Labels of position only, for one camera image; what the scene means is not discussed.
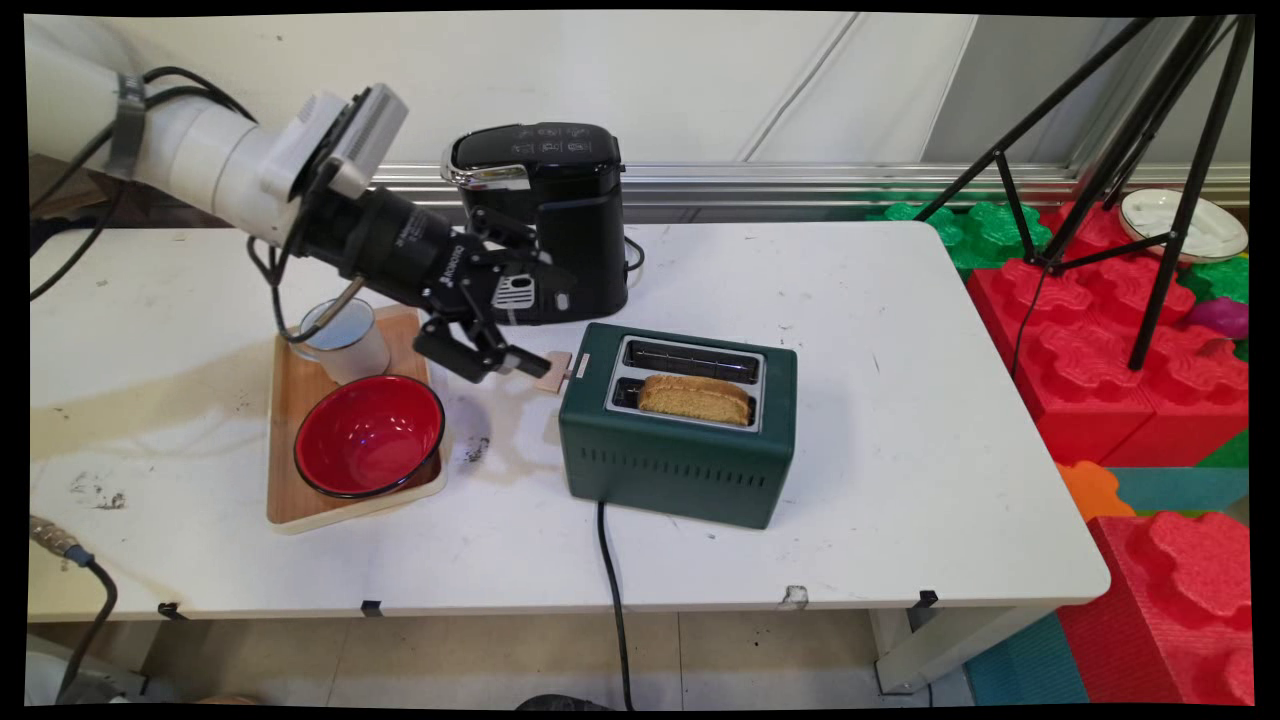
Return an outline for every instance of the green toaster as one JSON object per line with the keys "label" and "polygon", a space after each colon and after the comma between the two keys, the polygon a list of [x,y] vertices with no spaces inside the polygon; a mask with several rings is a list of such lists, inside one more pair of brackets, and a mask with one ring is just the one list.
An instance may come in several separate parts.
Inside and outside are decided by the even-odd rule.
{"label": "green toaster", "polygon": [[[794,351],[590,323],[570,370],[559,430],[575,497],[768,527],[795,451]],[[748,425],[640,410],[654,374],[735,383]]]}

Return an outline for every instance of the tripod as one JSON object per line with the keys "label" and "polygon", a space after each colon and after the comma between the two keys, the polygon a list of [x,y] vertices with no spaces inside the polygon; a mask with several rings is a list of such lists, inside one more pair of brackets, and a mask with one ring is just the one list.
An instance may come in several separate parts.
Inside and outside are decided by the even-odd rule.
{"label": "tripod", "polygon": [[[1164,245],[1165,252],[1160,261],[1160,269],[1156,273],[1156,282],[1152,286],[1151,297],[1147,300],[1142,325],[1138,329],[1138,337],[1134,340],[1133,352],[1129,356],[1129,369],[1132,370],[1140,370],[1143,366],[1147,350],[1151,347],[1151,338],[1156,332],[1156,324],[1160,319],[1160,309],[1165,304],[1165,295],[1169,292],[1169,284],[1172,282],[1174,272],[1178,269],[1178,259],[1181,255],[1183,242],[1190,228],[1192,215],[1199,200],[1201,190],[1204,186],[1204,177],[1208,174],[1210,160],[1213,158],[1213,150],[1217,147],[1217,141],[1222,135],[1222,124],[1226,122],[1231,97],[1235,95],[1235,87],[1240,81],[1240,72],[1244,68],[1244,60],[1249,51],[1249,41],[1253,38],[1253,15],[1236,15],[1225,29],[1222,28],[1222,24],[1226,22],[1225,15],[1197,15],[1192,19],[1169,54],[1169,58],[1156,70],[1155,78],[1138,99],[1133,111],[1129,113],[1129,117],[1120,126],[1115,138],[1107,145],[1106,151],[1098,160],[1096,172],[1085,181],[1084,187],[1075,200],[1075,205],[1068,213],[1066,219],[1062,220],[1062,225],[1043,251],[1038,251],[1032,245],[1030,232],[1027,228],[1027,219],[1023,218],[1021,202],[1018,200],[1018,190],[1014,187],[1014,178],[1009,172],[1009,161],[1005,159],[1005,152],[1032,126],[1039,122],[1062,99],[1070,95],[1073,90],[1106,64],[1111,56],[1119,53],[1151,22],[1152,18],[1135,18],[1125,26],[1110,42],[1089,58],[1080,69],[1075,70],[1057,90],[1041,101],[1029,115],[996,141],[989,150],[983,152],[977,163],[961,173],[954,183],[942,191],[942,195],[915,217],[916,220],[927,220],[947,200],[951,200],[956,192],[969,184],[973,178],[978,177],[978,173],[987,169],[995,161],[1000,169],[1000,179],[1005,186],[1005,192],[1009,196],[1009,205],[1014,213],[1014,222],[1018,224],[1018,233],[1021,237],[1023,260],[1034,265],[1043,265],[1046,274],[1057,274],[1071,268],[1079,268],[1080,265]],[[1125,183],[1133,176],[1147,147],[1160,131],[1161,123],[1164,123],[1169,111],[1172,110],[1183,91],[1187,90],[1187,85],[1196,77],[1201,65],[1204,64],[1204,60],[1208,59],[1226,35],[1233,32],[1226,65],[1222,68],[1222,77],[1217,83],[1217,91],[1213,95],[1208,118],[1204,120],[1204,129],[1201,133],[1199,143],[1196,146],[1190,172],[1187,176],[1183,196],[1178,204],[1178,210],[1174,214],[1174,222],[1169,232],[1064,263],[1061,258],[1066,251],[1066,245],[1074,237],[1075,231],[1079,229],[1080,223],[1084,222],[1084,217],[1094,201],[1106,192],[1103,209],[1110,210],[1115,205]],[[1028,318],[1034,310],[1034,305],[1036,300],[1033,299],[1032,307],[1028,309]]]}

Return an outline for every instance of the robotic arm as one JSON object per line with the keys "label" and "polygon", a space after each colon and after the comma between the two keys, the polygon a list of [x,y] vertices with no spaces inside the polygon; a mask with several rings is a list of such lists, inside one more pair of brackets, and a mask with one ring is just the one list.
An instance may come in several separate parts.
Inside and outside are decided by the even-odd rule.
{"label": "robotic arm", "polygon": [[[503,340],[489,301],[511,275],[531,275],[548,288],[573,284],[539,251],[534,231],[476,208],[468,231],[456,232],[444,217],[385,188],[366,190],[408,114],[387,86],[349,102],[312,95],[283,132],[271,133],[207,96],[156,104],[164,88],[29,32],[26,50],[28,151],[72,160],[113,128],[105,131],[111,141],[91,150],[84,167],[168,192],[285,259],[333,265],[352,284],[330,316],[367,287],[425,309],[413,348],[470,382],[492,370],[541,377],[549,369]],[[495,183],[504,179],[502,170],[493,169]],[[483,173],[471,179],[479,183],[472,188],[484,187]],[[454,337],[454,324],[466,342]]]}

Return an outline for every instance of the red foam block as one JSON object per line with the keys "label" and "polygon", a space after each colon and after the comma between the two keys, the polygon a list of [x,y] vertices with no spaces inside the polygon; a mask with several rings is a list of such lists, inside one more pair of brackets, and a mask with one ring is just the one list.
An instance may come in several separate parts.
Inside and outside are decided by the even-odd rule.
{"label": "red foam block", "polygon": [[1088,528],[1111,588],[1057,615],[1089,701],[1253,705],[1249,530],[1220,512]]}
{"label": "red foam block", "polygon": [[1102,464],[1188,468],[1248,428],[1249,365],[1234,350],[1203,325],[1157,328],[1139,386],[1155,413]]}
{"label": "red foam block", "polygon": [[[1053,231],[1057,234],[1059,228],[1062,227],[1062,220],[1066,219],[1068,213],[1075,206],[1075,202],[1065,202],[1055,209],[1052,213],[1044,213],[1041,215],[1041,224]],[[1110,250],[1112,247],[1133,242],[1125,232],[1124,227],[1120,224],[1120,208],[1119,205],[1112,208],[1110,211],[1102,211],[1102,204],[1096,202],[1093,208],[1089,208],[1088,214],[1084,215],[1084,222],[1080,223],[1079,229],[1075,231],[1075,237],[1066,246],[1066,252],[1062,255],[1064,260],[1075,260],[1078,258],[1084,258],[1085,255],[1093,255],[1094,252],[1102,252],[1103,250]]]}
{"label": "red foam block", "polygon": [[[1006,368],[1039,275],[1039,268],[1010,260],[969,277],[969,295]],[[1070,278],[1046,278],[1015,379],[1050,455],[1068,465],[1101,462],[1153,414],[1125,366],[1123,343],[1093,323],[1089,302]]]}
{"label": "red foam block", "polygon": [[[1160,260],[1147,255],[1112,258],[1068,273],[1080,273],[1078,282],[1093,295],[1093,310],[1103,319],[1138,328],[1147,313]],[[1181,320],[1196,305],[1196,293],[1171,283],[1160,309],[1160,323]]]}

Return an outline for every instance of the purple object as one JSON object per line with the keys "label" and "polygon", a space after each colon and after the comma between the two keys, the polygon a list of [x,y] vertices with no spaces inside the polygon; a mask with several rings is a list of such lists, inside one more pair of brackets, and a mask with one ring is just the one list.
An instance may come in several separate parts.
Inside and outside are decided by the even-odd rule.
{"label": "purple object", "polygon": [[1249,337],[1249,306],[1226,296],[1215,297],[1192,307],[1192,311],[1187,314],[1187,322],[1193,325],[1204,325],[1231,340]]}

